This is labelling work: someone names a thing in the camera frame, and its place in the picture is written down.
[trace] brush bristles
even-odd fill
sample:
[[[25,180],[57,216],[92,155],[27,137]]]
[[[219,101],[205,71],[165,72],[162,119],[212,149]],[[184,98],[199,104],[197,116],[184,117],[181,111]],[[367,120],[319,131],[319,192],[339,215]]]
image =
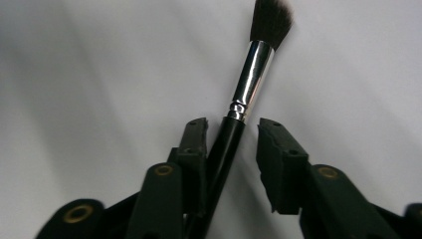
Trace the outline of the brush bristles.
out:
[[[257,0],[251,41],[263,41],[277,51],[292,27],[292,14],[282,0]]]

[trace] white backdrop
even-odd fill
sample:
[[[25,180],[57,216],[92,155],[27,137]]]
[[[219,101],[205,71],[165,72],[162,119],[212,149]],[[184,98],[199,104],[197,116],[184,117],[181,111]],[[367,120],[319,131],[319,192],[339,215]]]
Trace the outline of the white backdrop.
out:
[[[246,127],[208,238],[302,238],[270,213],[259,118],[312,163],[401,214],[422,201],[422,2],[292,0],[293,29]],[[33,238],[62,205],[111,206],[167,159],[184,125],[217,132],[254,1],[0,1],[0,237]]]

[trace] brass screw insert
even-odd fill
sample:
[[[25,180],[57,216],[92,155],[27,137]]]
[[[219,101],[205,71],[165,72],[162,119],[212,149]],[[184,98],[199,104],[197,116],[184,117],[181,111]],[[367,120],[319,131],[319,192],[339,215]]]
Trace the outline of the brass screw insert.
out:
[[[338,172],[330,167],[320,167],[318,170],[319,174],[329,179],[338,178]]]
[[[94,209],[90,205],[82,204],[69,210],[63,217],[63,220],[66,223],[77,223],[84,221],[91,214],[93,214],[93,211]]]
[[[165,176],[170,174],[173,171],[173,168],[169,165],[161,165],[156,167],[154,171],[158,176]]]

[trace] makeup brush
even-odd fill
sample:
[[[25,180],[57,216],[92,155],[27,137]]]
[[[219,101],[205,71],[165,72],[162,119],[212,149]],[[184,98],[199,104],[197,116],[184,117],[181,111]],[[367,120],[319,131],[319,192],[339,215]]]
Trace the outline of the makeup brush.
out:
[[[285,1],[256,1],[248,55],[229,112],[223,118],[206,162],[208,197],[205,215],[187,218],[185,238],[205,238],[259,87],[291,26],[292,16]]]

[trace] metal ferrule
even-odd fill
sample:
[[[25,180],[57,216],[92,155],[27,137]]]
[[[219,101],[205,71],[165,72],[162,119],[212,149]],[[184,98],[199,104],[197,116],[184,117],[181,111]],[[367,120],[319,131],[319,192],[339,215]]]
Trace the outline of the metal ferrule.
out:
[[[268,43],[261,41],[250,43],[248,56],[227,117],[246,123],[273,56],[274,50]]]

